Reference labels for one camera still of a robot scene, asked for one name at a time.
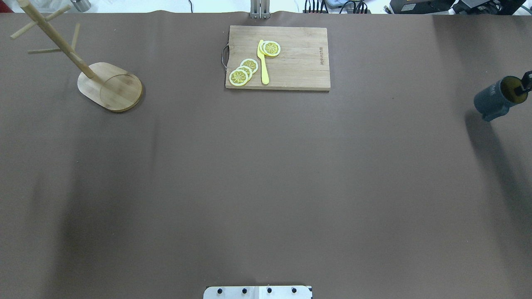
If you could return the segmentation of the dark blue cup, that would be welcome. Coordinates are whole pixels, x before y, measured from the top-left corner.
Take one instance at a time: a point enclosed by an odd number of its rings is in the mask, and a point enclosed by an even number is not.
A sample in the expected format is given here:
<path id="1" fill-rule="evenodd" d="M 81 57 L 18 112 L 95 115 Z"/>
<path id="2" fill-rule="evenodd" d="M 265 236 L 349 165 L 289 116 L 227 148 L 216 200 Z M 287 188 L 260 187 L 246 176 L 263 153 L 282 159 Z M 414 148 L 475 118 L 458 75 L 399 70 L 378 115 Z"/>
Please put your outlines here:
<path id="1" fill-rule="evenodd" d="M 505 76 L 475 95 L 475 109 L 484 121 L 490 122 L 504 116 L 511 107 L 527 100 L 529 92 L 515 93 L 515 88 L 520 86 L 521 79 L 517 76 Z"/>

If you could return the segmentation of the wooden cup storage rack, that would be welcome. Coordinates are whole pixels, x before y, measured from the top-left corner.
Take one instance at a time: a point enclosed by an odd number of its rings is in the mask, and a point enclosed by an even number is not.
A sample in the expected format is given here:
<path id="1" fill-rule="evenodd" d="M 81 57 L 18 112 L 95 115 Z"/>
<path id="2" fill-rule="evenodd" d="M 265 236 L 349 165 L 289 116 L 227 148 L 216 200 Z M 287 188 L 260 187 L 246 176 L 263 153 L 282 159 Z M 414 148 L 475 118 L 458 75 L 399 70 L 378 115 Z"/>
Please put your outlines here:
<path id="1" fill-rule="evenodd" d="M 77 79 L 80 93 L 106 110 L 121 113 L 133 108 L 139 102 L 143 93 L 143 85 L 135 74 L 106 62 L 88 65 L 78 55 L 76 45 L 80 23 L 75 26 L 72 42 L 67 42 L 51 25 L 51 21 L 69 11 L 72 8 L 71 5 L 65 5 L 52 14 L 44 16 L 29 0 L 19 0 L 18 4 L 32 22 L 13 33 L 10 36 L 11 40 L 19 38 L 31 28 L 38 26 L 57 46 L 55 49 L 30 50 L 28 54 L 64 53 L 81 70 Z"/>

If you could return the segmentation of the small metal cup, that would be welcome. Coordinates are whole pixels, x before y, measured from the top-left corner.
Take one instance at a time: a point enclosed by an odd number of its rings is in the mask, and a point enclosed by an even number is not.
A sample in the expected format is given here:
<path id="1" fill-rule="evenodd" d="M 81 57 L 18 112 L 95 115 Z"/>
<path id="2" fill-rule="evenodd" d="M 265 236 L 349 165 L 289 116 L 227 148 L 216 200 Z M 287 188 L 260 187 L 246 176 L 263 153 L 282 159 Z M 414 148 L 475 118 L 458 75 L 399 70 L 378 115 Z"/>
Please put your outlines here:
<path id="1" fill-rule="evenodd" d="M 92 6 L 89 0 L 70 0 L 70 2 L 79 12 L 87 12 Z"/>

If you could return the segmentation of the wooden cutting board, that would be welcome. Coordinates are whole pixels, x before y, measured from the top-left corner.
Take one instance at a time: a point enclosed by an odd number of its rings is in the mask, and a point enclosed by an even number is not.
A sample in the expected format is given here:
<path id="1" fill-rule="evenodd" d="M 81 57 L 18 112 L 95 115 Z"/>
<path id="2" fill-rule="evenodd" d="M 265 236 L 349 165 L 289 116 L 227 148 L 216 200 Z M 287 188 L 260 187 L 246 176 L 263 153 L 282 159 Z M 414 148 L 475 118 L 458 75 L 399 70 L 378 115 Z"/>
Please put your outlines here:
<path id="1" fill-rule="evenodd" d="M 261 83 L 260 60 L 256 56 L 260 40 L 273 40 L 281 46 L 276 57 L 265 56 L 270 83 Z M 254 59 L 259 68 L 240 89 L 285 91 L 330 91 L 330 64 L 328 30 L 326 28 L 271 27 L 257 25 L 231 25 L 228 39 L 229 57 L 225 77 L 244 59 Z"/>

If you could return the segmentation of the lemon slice top pair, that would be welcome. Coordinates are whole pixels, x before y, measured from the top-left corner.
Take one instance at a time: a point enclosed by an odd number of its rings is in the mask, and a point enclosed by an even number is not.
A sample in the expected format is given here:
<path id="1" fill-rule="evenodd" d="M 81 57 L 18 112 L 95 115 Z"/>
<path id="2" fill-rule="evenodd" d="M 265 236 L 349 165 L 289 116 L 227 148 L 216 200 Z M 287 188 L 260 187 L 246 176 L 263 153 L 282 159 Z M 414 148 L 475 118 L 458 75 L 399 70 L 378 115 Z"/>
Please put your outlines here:
<path id="1" fill-rule="evenodd" d="M 269 57 L 276 57 L 281 53 L 281 46 L 273 40 L 265 40 L 261 49 L 264 55 Z"/>

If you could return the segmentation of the yellow plastic knife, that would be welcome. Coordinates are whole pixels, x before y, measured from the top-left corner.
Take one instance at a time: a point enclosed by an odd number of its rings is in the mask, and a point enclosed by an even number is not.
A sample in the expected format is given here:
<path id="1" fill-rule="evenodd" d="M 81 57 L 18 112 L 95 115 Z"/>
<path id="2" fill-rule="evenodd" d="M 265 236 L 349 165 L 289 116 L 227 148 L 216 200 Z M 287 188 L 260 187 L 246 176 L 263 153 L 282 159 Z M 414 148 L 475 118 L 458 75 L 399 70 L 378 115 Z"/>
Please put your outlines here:
<path id="1" fill-rule="evenodd" d="M 266 67 L 266 58 L 264 55 L 262 55 L 258 48 L 256 50 L 256 56 L 259 58 L 260 60 L 260 69 L 261 69 L 261 83 L 263 85 L 268 85 L 270 83 L 270 79 L 269 79 L 269 76 L 268 76 L 268 70 L 267 70 L 267 67 Z"/>

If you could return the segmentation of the lemon slice under knife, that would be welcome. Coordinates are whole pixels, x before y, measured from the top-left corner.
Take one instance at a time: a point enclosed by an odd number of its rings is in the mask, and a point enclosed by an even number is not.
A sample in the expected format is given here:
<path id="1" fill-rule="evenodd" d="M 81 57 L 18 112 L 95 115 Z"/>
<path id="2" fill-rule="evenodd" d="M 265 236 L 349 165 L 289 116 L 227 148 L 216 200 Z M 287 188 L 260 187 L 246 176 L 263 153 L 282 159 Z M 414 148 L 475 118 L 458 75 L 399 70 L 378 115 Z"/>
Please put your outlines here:
<path id="1" fill-rule="evenodd" d="M 268 54 L 264 51 L 264 40 L 260 40 L 258 44 L 258 50 L 262 55 L 268 56 Z"/>

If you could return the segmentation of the lemon slice far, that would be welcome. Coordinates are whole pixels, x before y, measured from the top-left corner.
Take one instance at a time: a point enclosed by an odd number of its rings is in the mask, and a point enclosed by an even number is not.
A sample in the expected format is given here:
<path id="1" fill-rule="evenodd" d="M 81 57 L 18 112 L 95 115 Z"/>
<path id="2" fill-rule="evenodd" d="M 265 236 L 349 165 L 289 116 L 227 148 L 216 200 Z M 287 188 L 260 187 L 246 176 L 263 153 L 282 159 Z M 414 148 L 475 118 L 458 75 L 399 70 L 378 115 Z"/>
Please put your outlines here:
<path id="1" fill-rule="evenodd" d="M 254 59 L 244 59 L 243 61 L 241 61 L 241 66 L 247 66 L 251 69 L 253 74 L 255 74 L 259 68 L 258 62 Z"/>

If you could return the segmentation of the lemon slice middle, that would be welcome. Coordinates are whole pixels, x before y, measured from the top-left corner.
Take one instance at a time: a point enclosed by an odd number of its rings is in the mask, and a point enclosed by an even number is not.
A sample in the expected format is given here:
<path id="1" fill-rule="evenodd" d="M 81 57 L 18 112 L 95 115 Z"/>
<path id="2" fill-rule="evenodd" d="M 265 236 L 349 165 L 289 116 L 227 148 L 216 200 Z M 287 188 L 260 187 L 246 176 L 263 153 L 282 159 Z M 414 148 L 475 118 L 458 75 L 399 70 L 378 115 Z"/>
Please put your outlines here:
<path id="1" fill-rule="evenodd" d="M 247 75 L 247 78 L 251 79 L 251 77 L 253 76 L 253 69 L 248 67 L 248 66 L 240 66 L 239 68 L 237 68 L 237 70 L 241 70 L 243 72 L 245 72 L 245 74 Z"/>

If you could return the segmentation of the lemon slice near edge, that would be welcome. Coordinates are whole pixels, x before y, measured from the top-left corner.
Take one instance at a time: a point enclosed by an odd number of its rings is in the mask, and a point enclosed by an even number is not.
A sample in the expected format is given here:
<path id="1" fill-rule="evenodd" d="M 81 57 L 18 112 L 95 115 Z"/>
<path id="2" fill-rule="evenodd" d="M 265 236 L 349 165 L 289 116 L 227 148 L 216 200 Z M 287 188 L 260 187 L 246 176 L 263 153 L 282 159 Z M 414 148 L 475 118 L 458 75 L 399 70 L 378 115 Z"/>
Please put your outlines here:
<path id="1" fill-rule="evenodd" d="M 249 78 L 247 78 L 245 72 L 235 69 L 230 72 L 228 80 L 233 86 L 243 86 L 249 81 Z"/>

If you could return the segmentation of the aluminium frame post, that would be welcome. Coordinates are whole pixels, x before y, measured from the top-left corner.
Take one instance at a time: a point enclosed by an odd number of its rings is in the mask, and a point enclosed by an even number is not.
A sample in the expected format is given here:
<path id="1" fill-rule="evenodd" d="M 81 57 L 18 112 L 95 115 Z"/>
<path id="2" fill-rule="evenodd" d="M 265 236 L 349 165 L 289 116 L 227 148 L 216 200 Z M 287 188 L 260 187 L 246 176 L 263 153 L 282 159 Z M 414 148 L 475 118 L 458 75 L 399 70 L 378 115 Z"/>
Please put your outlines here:
<path id="1" fill-rule="evenodd" d="M 251 0 L 250 18 L 255 20 L 270 19 L 270 0 Z"/>

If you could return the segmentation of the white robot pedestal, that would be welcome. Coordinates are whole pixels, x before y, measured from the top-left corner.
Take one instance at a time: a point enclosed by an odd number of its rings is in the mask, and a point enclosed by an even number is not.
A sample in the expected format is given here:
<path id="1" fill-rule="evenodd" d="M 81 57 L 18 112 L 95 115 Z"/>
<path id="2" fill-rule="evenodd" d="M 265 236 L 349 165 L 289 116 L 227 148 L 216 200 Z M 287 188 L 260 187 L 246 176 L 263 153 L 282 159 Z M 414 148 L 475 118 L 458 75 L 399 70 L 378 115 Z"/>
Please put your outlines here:
<path id="1" fill-rule="evenodd" d="M 205 289 L 204 299 L 313 299 L 311 286 L 212 286 Z"/>

